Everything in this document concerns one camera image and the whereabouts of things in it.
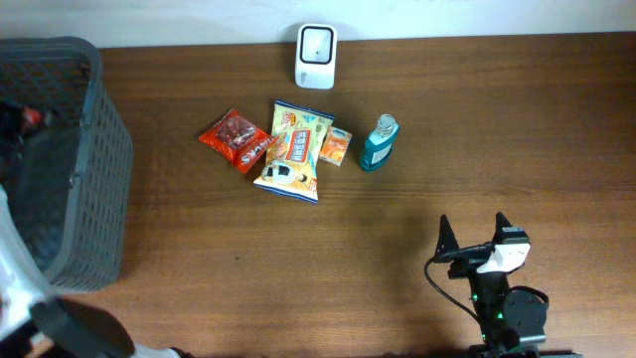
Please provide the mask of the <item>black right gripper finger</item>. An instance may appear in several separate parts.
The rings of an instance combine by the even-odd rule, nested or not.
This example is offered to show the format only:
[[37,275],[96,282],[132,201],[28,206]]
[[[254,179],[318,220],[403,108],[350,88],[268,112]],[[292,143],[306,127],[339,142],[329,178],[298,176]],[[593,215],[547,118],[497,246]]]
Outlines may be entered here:
[[439,221],[438,240],[434,251],[435,263],[450,263],[460,250],[454,232],[446,215],[442,215]]
[[507,240],[514,236],[514,232],[510,232],[511,223],[502,212],[496,214],[496,230],[494,234],[494,242],[496,244],[504,244]]

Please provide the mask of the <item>black red snack packet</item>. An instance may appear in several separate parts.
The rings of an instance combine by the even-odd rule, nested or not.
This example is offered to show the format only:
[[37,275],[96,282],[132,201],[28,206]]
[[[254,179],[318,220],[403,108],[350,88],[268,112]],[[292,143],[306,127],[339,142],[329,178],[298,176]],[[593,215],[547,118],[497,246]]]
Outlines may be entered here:
[[21,133],[25,136],[32,135],[39,130],[47,128],[51,123],[51,114],[38,109],[25,106],[22,110]]

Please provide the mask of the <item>teal mouthwash bottle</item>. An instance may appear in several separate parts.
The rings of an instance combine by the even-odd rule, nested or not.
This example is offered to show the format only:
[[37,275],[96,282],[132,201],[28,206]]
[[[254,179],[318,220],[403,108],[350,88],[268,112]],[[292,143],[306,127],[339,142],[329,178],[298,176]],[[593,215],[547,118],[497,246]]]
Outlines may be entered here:
[[386,113],[379,117],[376,128],[365,141],[360,160],[364,171],[375,171],[386,164],[394,149],[399,130],[399,124],[392,115]]

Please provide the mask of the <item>orange tissue pack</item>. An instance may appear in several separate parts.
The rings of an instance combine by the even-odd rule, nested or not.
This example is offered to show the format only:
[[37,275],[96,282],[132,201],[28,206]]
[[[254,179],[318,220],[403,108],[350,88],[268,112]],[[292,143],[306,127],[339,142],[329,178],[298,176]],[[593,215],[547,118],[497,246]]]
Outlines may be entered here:
[[319,159],[340,166],[349,148],[352,134],[330,126],[319,152]]

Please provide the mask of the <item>yellow wet wipes pack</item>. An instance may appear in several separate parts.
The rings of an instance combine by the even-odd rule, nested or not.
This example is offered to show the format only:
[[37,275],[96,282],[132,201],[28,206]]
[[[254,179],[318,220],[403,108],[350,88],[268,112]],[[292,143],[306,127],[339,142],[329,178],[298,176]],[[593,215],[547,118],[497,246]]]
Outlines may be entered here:
[[253,184],[277,195],[316,204],[316,165],[334,119],[333,114],[277,99],[271,128],[275,142],[267,149],[265,165]]

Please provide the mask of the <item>red snack bag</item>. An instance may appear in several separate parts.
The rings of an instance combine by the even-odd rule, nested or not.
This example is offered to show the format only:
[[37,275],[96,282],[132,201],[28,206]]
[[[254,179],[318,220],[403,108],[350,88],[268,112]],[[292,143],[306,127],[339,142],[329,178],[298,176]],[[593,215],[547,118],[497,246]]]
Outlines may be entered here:
[[242,174],[246,174],[276,140],[235,108],[199,136],[200,142],[223,154]]

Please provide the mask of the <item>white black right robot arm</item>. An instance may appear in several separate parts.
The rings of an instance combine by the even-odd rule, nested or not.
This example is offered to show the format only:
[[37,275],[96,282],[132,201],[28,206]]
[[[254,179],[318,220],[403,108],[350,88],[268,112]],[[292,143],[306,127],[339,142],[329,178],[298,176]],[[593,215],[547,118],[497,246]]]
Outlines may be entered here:
[[512,225],[503,213],[497,213],[495,220],[491,241],[461,248],[447,217],[441,216],[435,252],[425,264],[426,268],[448,264],[449,278],[466,278],[472,308],[433,279],[428,282],[478,324],[483,342],[468,348],[469,357],[538,357],[538,346],[547,339],[549,297],[528,286],[509,285],[508,276],[524,265],[531,242],[525,230]]

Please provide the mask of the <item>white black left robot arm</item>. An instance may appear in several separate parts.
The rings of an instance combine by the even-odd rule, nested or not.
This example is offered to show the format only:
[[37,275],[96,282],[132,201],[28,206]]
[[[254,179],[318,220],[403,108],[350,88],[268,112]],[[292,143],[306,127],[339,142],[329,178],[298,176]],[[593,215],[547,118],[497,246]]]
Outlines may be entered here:
[[3,357],[185,358],[179,348],[135,343],[109,312],[58,296],[26,248],[1,192]]

